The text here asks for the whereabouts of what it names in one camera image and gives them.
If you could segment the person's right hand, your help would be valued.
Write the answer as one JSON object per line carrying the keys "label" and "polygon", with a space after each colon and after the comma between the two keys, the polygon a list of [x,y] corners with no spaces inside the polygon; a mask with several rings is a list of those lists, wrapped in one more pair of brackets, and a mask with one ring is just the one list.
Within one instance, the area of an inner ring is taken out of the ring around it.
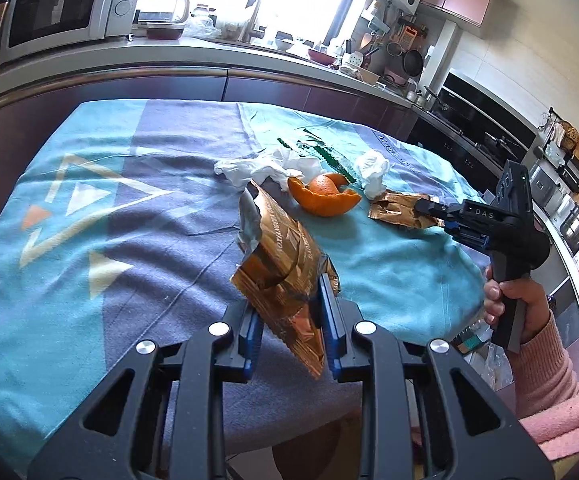
{"label": "person's right hand", "polygon": [[521,344],[525,344],[547,326],[551,311],[543,287],[532,278],[497,282],[493,278],[491,266],[486,269],[486,284],[483,286],[485,300],[483,318],[490,326],[495,326],[505,312],[503,298],[521,300],[526,305],[525,322],[521,332]]}

